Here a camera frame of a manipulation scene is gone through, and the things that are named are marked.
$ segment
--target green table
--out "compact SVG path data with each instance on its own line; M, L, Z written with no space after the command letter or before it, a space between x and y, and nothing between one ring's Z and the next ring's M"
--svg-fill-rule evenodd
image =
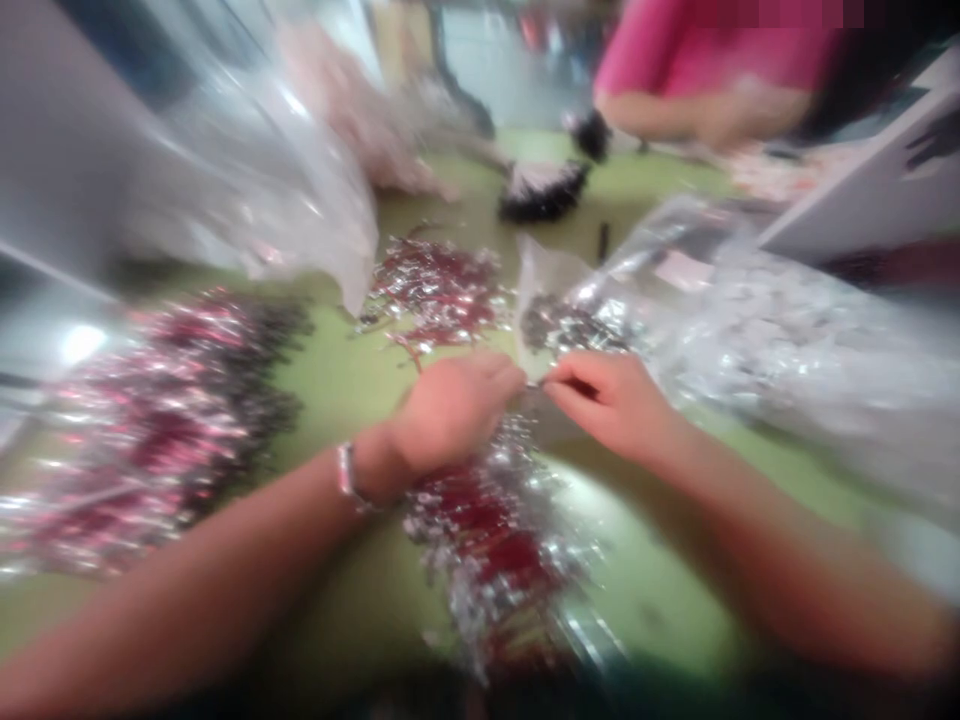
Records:
M571 152L569 141L558 134L514 132L505 134L503 142L530 159L563 158ZM495 220L501 179L455 158L439 158L435 167L461 188L462 201L446 205L433 198L383 197L381 230L402 233L422 218L447 223L441 236L463 247L497 250L504 282L512 283L518 269L518 229ZM580 209L561 223L526 231L546 247L569 250L595 264L601 222L611 225L613 250L650 208L690 190L728 188L716 171L672 158L614 158L594 172ZM204 287L225 277L185 270L166 292ZM381 350L387 344L382 335L353 337L352 323L335 307L338 292L332 281L313 276L298 282L298 288L315 299L311 314L317 332L292 364L277 373L277 384L306 403L296 431L276 442L279 472L386 417L415 379L412 366L397 367L406 358L402 350ZM509 333L494 335L491 343L513 352ZM880 502L853 478L841 478L782 435L708 415L700 420L787 492L836 523L859 529L864 509ZM684 504L592 440L561 446L548 460L570 480L563 502L575 506L578 516L610 544L589 592L597 612L623 644L699 674L720 673L742 657L749 643L721 604L721 586L711 580L716 565L709 545ZM22 485L28 468L24 463L10 473L4 489ZM446 611L442 591L426 586L418 558L395 514L318 574L314 590L256 664L254 682L274 716L285 716L276 714L282 708L329 702L372 679L436 660L437 653L428 649L421 633L447 632ZM77 608L95 589L89 581L52 575L0 589L0 657Z

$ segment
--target silver bracelet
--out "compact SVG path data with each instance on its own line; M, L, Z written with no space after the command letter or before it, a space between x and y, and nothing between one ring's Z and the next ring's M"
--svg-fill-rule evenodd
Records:
M380 506L370 500L357 489L353 471L353 443L345 442L337 447L337 485L347 497L357 504L357 511L361 513L380 512Z

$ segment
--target pink shirt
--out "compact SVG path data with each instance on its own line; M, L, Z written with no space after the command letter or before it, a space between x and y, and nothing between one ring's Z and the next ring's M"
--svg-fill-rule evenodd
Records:
M730 89L744 76L777 87L815 90L843 25L834 0L632 0L607 48L594 91L666 97ZM745 24L771 27L743 27Z

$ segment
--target plastic bag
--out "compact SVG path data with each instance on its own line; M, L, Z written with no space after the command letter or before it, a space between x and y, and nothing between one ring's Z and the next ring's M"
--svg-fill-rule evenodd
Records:
M708 402L768 422L888 487L960 509L956 327L757 249L753 225L737 203L674 198L566 292L554 280L562 258L524 241L521 358L627 348L678 407ZM545 292L557 317L537 304Z
M319 22L282 24L277 44L287 75L307 109L353 151L372 185L437 193L448 199L455 196L417 155L417 116L410 114L412 110L401 111L374 87L357 59L340 48Z
M722 252L658 362L703 401L833 449L850 468L960 509L960 343L901 307L763 251Z
M514 322L521 365L532 377L542 374L534 357L544 349L557 355L576 347L625 346L649 356L698 302L675 273L661 271L670 269L676 254L707 266L721 245L753 237L750 221L736 204L710 204L692 195L675 196L651 212L596 270L521 236ZM695 291L707 287L704 280L698 285ZM576 322L564 320L567 330L554 327L570 312L578 315Z
M163 120L124 216L131 254L256 279L323 270L360 312L379 238L373 196L350 151L280 78L211 72Z

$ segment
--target hand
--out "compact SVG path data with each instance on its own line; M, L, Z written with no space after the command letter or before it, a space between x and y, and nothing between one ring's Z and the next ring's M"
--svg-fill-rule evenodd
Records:
M571 352L544 378L544 392L618 455L655 470L692 429L635 355Z
M526 380L503 353L481 350L434 363L390 421L398 452L419 477L466 459L490 439Z
M703 97L702 111L693 121L697 140L718 153L742 145L754 135L755 104L745 93L725 92Z

